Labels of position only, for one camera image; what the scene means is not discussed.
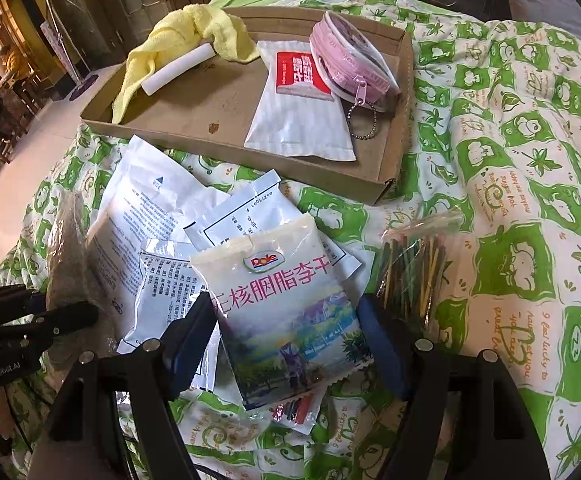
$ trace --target cardboard tray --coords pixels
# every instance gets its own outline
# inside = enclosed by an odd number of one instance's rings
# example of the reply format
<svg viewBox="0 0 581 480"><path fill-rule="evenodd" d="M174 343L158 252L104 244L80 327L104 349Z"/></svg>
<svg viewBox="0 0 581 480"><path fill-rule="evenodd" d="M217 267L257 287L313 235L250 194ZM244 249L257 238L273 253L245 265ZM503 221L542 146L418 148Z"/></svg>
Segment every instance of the cardboard tray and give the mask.
<svg viewBox="0 0 581 480"><path fill-rule="evenodd" d="M229 7L246 23L255 40L308 41L323 10L291 7ZM120 66L84 108L82 119L98 134L148 142L234 162L305 182L333 193L373 204L395 185L403 153L408 149L408 116L413 101L413 47L400 28L358 16L347 19L384 55L402 94L394 115L378 114L378 133L370 140L353 139L357 160L334 162L315 156L284 157L244 147L268 71L261 59L249 64L215 56L177 77L152 96L139 89L122 124L111 124L110 108L125 74ZM347 111L349 104L343 102ZM373 114L355 110L353 127L364 135Z"/></svg>

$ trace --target small red packet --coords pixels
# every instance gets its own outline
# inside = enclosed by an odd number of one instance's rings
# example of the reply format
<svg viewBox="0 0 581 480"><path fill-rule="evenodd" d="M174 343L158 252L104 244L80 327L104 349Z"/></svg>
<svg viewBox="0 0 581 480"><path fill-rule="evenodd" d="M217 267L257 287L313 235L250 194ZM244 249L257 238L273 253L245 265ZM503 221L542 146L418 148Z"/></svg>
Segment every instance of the small red packet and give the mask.
<svg viewBox="0 0 581 480"><path fill-rule="evenodd" d="M319 76L309 52L278 52L275 91L278 94L332 101L333 96Z"/></svg>

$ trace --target tiled floor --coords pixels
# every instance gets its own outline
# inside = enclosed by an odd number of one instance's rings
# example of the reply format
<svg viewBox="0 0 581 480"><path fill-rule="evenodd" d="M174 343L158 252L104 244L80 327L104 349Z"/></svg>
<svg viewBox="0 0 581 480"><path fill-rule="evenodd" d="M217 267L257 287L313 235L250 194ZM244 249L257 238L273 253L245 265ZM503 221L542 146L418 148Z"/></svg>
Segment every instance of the tiled floor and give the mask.
<svg viewBox="0 0 581 480"><path fill-rule="evenodd" d="M15 148L10 164L0 169L0 262L14 246L26 205L40 181L64 155L79 126L79 115L114 68L97 71L99 78L84 94L47 104Z"/></svg>

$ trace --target dole logo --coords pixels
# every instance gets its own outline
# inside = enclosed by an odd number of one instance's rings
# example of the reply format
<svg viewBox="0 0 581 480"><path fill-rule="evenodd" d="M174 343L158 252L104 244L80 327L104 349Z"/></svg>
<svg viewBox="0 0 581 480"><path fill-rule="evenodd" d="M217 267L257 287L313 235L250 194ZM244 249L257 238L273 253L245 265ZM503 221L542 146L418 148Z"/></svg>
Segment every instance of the dole logo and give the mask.
<svg viewBox="0 0 581 480"><path fill-rule="evenodd" d="M251 272L266 272L284 263L284 256L277 251L259 251L244 258L244 264Z"/></svg>

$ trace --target pink zipper pull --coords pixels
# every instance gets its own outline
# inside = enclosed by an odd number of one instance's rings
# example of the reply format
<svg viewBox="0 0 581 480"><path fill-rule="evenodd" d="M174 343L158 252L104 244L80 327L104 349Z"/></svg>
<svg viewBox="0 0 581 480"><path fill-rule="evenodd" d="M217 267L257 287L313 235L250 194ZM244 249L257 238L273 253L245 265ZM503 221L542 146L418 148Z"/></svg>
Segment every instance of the pink zipper pull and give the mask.
<svg viewBox="0 0 581 480"><path fill-rule="evenodd" d="M355 93L355 104L363 106L366 104L366 81L357 76L354 81L357 83L357 92Z"/></svg>

